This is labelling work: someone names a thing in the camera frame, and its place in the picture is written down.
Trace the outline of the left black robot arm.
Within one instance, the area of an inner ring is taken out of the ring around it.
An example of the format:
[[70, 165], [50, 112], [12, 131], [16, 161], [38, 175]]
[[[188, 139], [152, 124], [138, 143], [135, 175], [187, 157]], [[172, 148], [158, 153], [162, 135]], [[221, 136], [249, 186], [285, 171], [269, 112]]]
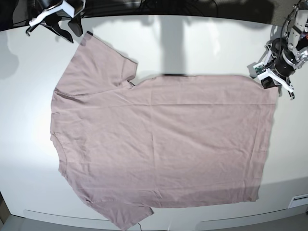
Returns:
[[285, 88], [295, 98], [290, 75], [308, 62], [308, 2], [300, 0], [285, 19], [280, 37], [266, 44], [265, 58], [253, 68], [264, 89]]

